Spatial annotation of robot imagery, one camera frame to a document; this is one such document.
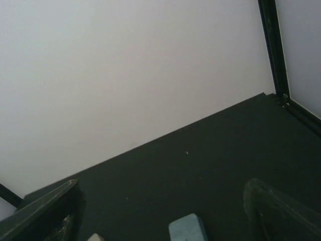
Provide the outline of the beige glasses case green lining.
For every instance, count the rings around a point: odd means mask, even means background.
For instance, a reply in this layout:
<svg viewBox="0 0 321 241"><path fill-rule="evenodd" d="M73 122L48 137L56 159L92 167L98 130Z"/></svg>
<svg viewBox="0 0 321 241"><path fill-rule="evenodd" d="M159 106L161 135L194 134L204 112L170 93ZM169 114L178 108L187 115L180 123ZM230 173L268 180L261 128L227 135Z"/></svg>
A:
<svg viewBox="0 0 321 241"><path fill-rule="evenodd" d="M92 234L87 241L104 241L104 238L97 233Z"/></svg>

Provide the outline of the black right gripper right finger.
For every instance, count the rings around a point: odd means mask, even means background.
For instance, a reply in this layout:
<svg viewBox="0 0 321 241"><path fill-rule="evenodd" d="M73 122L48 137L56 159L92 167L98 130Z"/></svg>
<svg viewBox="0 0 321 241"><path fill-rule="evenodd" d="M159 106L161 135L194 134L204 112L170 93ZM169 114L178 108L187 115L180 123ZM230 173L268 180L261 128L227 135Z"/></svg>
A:
<svg viewBox="0 0 321 241"><path fill-rule="evenodd" d="M252 240L320 240L320 213L253 178L243 191Z"/></svg>

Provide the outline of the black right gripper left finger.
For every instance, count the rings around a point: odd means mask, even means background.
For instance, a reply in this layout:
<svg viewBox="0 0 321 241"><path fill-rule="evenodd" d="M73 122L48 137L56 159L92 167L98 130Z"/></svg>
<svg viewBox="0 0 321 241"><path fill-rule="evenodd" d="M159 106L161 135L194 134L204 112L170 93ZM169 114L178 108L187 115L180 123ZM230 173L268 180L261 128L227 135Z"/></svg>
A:
<svg viewBox="0 0 321 241"><path fill-rule="evenodd" d="M1 221L1 240L77 240L83 215L78 180L69 180Z"/></svg>

